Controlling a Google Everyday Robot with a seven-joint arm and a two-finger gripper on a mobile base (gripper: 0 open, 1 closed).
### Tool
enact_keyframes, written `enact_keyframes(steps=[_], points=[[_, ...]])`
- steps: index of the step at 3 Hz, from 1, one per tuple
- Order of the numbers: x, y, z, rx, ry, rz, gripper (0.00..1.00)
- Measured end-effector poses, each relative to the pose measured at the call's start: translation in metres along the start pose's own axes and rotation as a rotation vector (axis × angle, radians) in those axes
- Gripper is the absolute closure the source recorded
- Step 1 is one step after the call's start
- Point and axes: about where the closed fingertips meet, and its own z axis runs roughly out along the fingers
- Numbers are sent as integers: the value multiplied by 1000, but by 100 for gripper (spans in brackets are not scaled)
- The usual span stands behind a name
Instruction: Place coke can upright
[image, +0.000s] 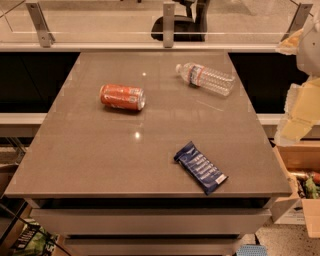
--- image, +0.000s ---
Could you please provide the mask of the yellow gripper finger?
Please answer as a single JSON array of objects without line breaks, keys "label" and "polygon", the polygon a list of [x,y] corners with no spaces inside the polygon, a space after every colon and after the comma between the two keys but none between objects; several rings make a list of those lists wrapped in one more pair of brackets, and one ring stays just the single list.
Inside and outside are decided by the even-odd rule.
[{"label": "yellow gripper finger", "polygon": [[274,141],[278,146],[291,146],[320,121],[320,78],[307,80],[302,85],[292,84],[284,111]]},{"label": "yellow gripper finger", "polygon": [[299,29],[288,38],[282,40],[276,47],[276,52],[284,55],[297,55],[303,30]]}]

